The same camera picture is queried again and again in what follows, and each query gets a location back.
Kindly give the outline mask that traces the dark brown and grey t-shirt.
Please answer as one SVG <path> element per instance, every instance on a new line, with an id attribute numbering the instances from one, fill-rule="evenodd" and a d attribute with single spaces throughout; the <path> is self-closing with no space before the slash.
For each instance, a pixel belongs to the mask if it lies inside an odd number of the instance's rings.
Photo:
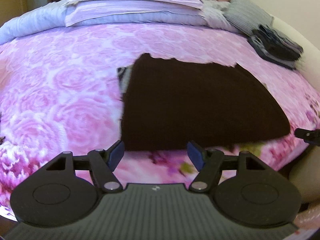
<path id="1" fill-rule="evenodd" d="M 182 150 L 268 141 L 290 133 L 275 98 L 240 65 L 141 55 L 123 95 L 121 139 L 129 151 Z"/>

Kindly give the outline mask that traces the cream headboard bolster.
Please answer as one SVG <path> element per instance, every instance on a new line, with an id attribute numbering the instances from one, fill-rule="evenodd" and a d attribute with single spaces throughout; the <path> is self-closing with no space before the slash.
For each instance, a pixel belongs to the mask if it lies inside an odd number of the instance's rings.
<path id="1" fill-rule="evenodd" d="M 276 16 L 273 17 L 272 26 L 303 47 L 302 57 L 298 61 L 299 72 L 312 87 L 319 91 L 319 49 L 296 29 Z"/>

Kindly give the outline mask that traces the pink rose floral blanket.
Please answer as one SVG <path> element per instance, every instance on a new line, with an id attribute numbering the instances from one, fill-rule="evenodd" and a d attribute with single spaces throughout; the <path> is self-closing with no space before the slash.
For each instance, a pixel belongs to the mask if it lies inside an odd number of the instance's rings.
<path id="1" fill-rule="evenodd" d="M 170 24 L 62 27 L 1 46 L 1 215 L 13 189 L 62 151 L 83 155 L 119 138 L 117 69 L 142 53 L 240 64 L 274 96 L 292 128 L 319 127 L 319 93 L 298 72 L 262 60 L 240 35 Z"/>

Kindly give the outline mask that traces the stack of folded dark clothes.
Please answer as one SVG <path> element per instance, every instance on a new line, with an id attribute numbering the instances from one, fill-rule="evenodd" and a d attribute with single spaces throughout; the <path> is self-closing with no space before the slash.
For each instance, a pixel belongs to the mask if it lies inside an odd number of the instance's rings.
<path id="1" fill-rule="evenodd" d="M 253 29 L 247 41 L 263 60 L 289 70 L 296 70 L 297 62 L 304 52 L 302 46 L 267 25 Z"/>

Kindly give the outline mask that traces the grey knitted pillow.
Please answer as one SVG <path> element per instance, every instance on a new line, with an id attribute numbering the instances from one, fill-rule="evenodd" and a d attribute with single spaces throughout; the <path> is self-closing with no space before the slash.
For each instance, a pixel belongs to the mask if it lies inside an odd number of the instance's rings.
<path id="1" fill-rule="evenodd" d="M 273 17 L 250 0 L 230 0 L 223 14 L 231 25 L 248 36 L 260 25 L 270 27 L 273 23 Z"/>

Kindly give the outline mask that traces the lavender ruffled comforter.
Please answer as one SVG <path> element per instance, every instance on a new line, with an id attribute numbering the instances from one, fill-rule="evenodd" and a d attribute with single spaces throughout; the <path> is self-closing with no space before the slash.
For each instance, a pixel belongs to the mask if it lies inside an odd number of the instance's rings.
<path id="1" fill-rule="evenodd" d="M 167 10 L 152 12 L 93 13 L 93 8 L 68 5 L 65 0 L 49 3 L 25 14 L 12 18 L 1 26 L 1 44 L 15 38 L 40 33 L 57 27 L 77 27 L 109 23 L 167 23 L 206 26 L 200 12 Z"/>

